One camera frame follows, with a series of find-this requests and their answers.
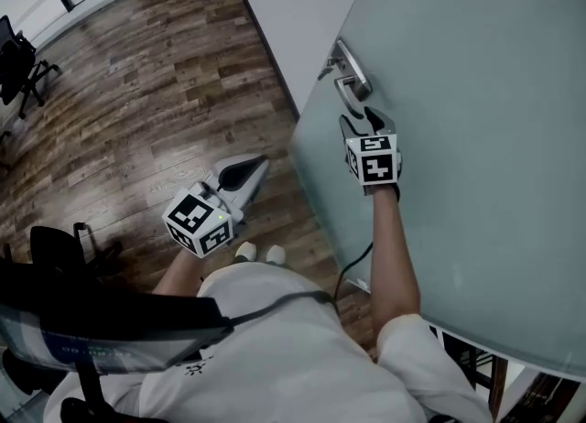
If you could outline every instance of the white t-shirt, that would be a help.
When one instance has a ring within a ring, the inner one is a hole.
[[[235,318],[286,294],[318,289],[283,268],[245,263],[211,274],[199,296],[215,298],[222,314]],[[492,421],[419,316],[386,324],[377,348],[373,363],[331,305],[302,298],[236,327],[203,351],[201,362],[104,376],[102,388],[116,411],[170,423],[418,423],[432,412],[465,423]],[[83,398],[76,374],[50,397],[46,423],[60,422],[61,401],[70,396]]]

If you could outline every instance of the wooden floor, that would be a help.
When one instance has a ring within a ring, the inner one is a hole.
[[[262,152],[270,177],[242,237],[281,244],[302,275],[333,290],[337,269],[288,160],[295,125],[242,0],[120,0],[60,37],[42,57],[61,66],[48,102],[30,105],[2,144],[0,241],[29,261],[33,225],[98,247],[122,242],[113,287],[148,291],[179,250],[161,214],[221,157]],[[207,261],[229,265],[236,244]],[[368,301],[342,291],[342,322],[372,350]]]

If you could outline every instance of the white cube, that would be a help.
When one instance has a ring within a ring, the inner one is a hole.
[[[232,216],[187,189],[175,196],[163,221],[173,239],[199,258],[233,238]]]
[[[360,185],[391,184],[398,179],[396,135],[346,139],[348,165]]]

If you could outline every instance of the shirt sleeve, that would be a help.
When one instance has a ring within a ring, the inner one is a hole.
[[[423,407],[462,423],[488,423],[488,405],[417,314],[401,316],[381,330],[378,364],[405,385]]]
[[[138,417],[138,396],[144,374],[113,374],[100,377],[103,398],[113,409]],[[61,402],[68,397],[84,400],[80,377],[69,373],[49,397],[43,415],[44,423],[61,423]]]

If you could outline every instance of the black strap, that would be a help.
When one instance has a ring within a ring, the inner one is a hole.
[[[289,302],[301,298],[313,298],[320,304],[332,304],[332,306],[336,309],[336,312],[338,312],[338,307],[336,306],[335,301],[325,291],[304,291],[302,293],[291,293],[290,295],[282,296],[266,308],[257,310],[255,312],[251,312],[250,314],[244,314],[243,316],[230,319],[230,325],[236,327],[237,325],[242,325],[246,322],[250,322],[251,320],[259,319],[268,314],[269,312],[273,312],[276,309],[282,308]]]

